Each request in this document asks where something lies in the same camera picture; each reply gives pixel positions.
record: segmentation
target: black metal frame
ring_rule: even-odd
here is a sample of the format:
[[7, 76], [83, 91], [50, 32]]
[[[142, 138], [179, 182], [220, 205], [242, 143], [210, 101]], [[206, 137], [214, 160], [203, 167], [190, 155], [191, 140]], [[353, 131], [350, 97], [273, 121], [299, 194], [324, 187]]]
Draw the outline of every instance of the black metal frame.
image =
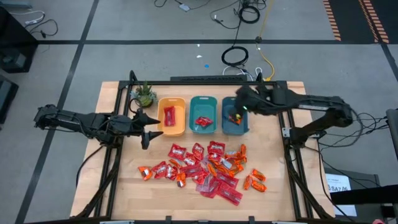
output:
[[[258, 85], [260, 83], [263, 83], [262, 77], [259, 76], [256, 81], [254, 82], [206, 82], [206, 81], [177, 81], [177, 82], [169, 82], [169, 81], [154, 81], [154, 82], [148, 82], [150, 85]], [[127, 88], [127, 94], [126, 94], [126, 99], [125, 99], [125, 104], [124, 104], [124, 110], [123, 110], [123, 115], [128, 114], [129, 111], [129, 101], [130, 101], [130, 94], [129, 92], [132, 90], [133, 85], [142, 85], [144, 82], [140, 82], [137, 80], [134, 72], [130, 72], [130, 80], [126, 81], [119, 81], [119, 86], [118, 86], [118, 93], [116, 95], [116, 102], [114, 106], [114, 114], [119, 113], [120, 105], [121, 105], [121, 100], [122, 100], [122, 94], [125, 88]], [[287, 88], [287, 82], [286, 81], [276, 81], [276, 82], [264, 82], [263, 84], [271, 86], [273, 88], [276, 88], [277, 86], [279, 88]], [[294, 118], [293, 118], [293, 113], [291, 110], [287, 112], [288, 115], [288, 121], [289, 121], [289, 126], [294, 127]], [[281, 137], [282, 137], [282, 128], [286, 127], [285, 121], [283, 114], [279, 114], [279, 124], [280, 124], [280, 131], [281, 131]], [[122, 154], [122, 149], [123, 149], [123, 138], [117, 138], [116, 139], [119, 142], [119, 147], [117, 148], [112, 148], [112, 147], [107, 147], [106, 148], [106, 153], [105, 153], [105, 158], [104, 158], [104, 164], [103, 164], [103, 170], [101, 173], [101, 179], [99, 183], [99, 189], [97, 193], [95, 193], [93, 199], [91, 199], [90, 203], [85, 207], [85, 209], [78, 214], [75, 217], [71, 217], [69, 220], [58, 220], [54, 221], [52, 223], [99, 223], [99, 220], [106, 221], [110, 220], [112, 217], [112, 211], [113, 211], [113, 205], [114, 205], [114, 198], [115, 198], [115, 193], [116, 193], [116, 185], [118, 181], [118, 172], [119, 172], [119, 164], [121, 160], [121, 154]], [[291, 162], [292, 158], [290, 157], [290, 144], [288, 141], [285, 141], [283, 139], [283, 145], [284, 145], [284, 153], [287, 154], [289, 158], [289, 162]], [[114, 157], [114, 164], [112, 169], [109, 171], [109, 164], [111, 162], [111, 155], [113, 149], [116, 149], [116, 155]], [[297, 161], [297, 169], [298, 173], [300, 175], [300, 178], [303, 180], [305, 186], [307, 186], [306, 180], [305, 180], [305, 171], [303, 168], [303, 162], [302, 162], [302, 157], [300, 150], [294, 150], [295, 152], [295, 157]], [[105, 190], [110, 186], [109, 190], [109, 197], [108, 197], [108, 202], [107, 202], [107, 207], [106, 207], [106, 214], [105, 216], [101, 217], [101, 208], [103, 204], [103, 194]], [[301, 216], [301, 211], [300, 211], [300, 205], [299, 205], [299, 198], [297, 195], [297, 188], [296, 188], [296, 183], [293, 178], [289, 176], [289, 184], [290, 184], [290, 191], [292, 194], [292, 202], [293, 202], [293, 207], [294, 207], [294, 212], [295, 212], [295, 218], [296, 220], [301, 220], [303, 217]], [[307, 218], [306, 222], [309, 220], [311, 221], [313, 218], [312, 214], [312, 208], [311, 205], [309, 204], [308, 200], [304, 197], [304, 202], [305, 202], [305, 209], [307, 212]], [[90, 214], [94, 210], [93, 217], [90, 217]], [[167, 216], [165, 220], [135, 220], [134, 223], [171, 223], [171, 217]], [[192, 221], [173, 221], [173, 223], [192, 223]], [[241, 222], [231, 222], [231, 221], [225, 221], [225, 222], [211, 222], [211, 223], [266, 223], [269, 224], [271, 222], [256, 222], [254, 220], [254, 217], [248, 217], [248, 221], [241, 221]]]

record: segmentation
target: yellow cable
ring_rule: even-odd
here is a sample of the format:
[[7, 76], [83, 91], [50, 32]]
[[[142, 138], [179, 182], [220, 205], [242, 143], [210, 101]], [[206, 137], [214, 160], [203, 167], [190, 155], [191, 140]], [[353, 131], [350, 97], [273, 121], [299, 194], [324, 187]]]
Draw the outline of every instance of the yellow cable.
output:
[[[266, 28], [268, 14], [269, 14], [269, 11], [271, 10], [273, 4], [274, 4], [274, 0], [271, 0], [271, 2], [269, 3], [269, 6], [267, 8], [266, 14], [264, 15], [264, 20], [262, 22], [262, 26], [261, 26], [259, 37], [262, 36], [262, 33], [264, 32], [264, 29]], [[271, 75], [269, 77], [267, 77], [267, 78], [264, 78], [264, 81], [267, 81], [267, 82], [271, 81], [271, 78], [275, 75], [274, 65], [266, 58], [266, 56], [264, 56], [264, 54], [261, 52], [261, 50], [260, 50], [260, 48], [259, 48], [257, 43], [256, 43], [256, 48], [260, 52], [261, 57], [269, 64], [269, 66], [271, 66], [271, 70], [272, 70]]]

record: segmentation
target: plastic bin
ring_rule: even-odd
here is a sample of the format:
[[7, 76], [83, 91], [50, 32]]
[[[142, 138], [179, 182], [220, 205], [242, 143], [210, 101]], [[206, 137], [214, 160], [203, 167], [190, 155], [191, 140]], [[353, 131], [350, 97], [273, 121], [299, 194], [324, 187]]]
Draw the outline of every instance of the plastic bin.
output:
[[[175, 108], [175, 125], [164, 125], [164, 108], [174, 106]], [[159, 131], [163, 131], [166, 136], [180, 136], [185, 131], [185, 100], [179, 97], [165, 97], [159, 100], [157, 108], [157, 119], [160, 124], [157, 125]]]
[[[213, 124], [203, 128], [195, 120], [204, 116], [213, 120]], [[195, 96], [191, 100], [189, 128], [198, 134], [212, 134], [217, 129], [217, 99], [212, 96]]]
[[237, 125], [229, 121], [229, 111], [234, 107], [235, 97], [226, 97], [223, 99], [222, 123], [223, 133], [228, 135], [243, 135], [249, 131], [248, 112], [244, 111], [241, 124]]

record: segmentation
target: plant pot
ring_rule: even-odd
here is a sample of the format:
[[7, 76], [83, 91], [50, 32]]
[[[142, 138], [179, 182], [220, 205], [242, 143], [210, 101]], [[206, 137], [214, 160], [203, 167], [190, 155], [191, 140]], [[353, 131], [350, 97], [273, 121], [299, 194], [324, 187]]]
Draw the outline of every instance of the plant pot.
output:
[[152, 104], [154, 104], [154, 100], [147, 95], [138, 96], [138, 100], [139, 100], [142, 108], [148, 108], [148, 107], [152, 106]]

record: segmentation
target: orange bin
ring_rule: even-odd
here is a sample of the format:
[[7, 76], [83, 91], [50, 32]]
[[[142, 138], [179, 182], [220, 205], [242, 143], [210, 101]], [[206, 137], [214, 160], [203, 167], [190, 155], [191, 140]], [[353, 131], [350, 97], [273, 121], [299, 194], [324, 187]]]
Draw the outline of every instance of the orange bin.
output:
[[[164, 125], [164, 108], [174, 106], [175, 108], [175, 125]], [[185, 100], [179, 97], [165, 97], [159, 100], [157, 108], [157, 119], [160, 124], [157, 125], [159, 131], [163, 131], [166, 136], [180, 136], [185, 131]]]

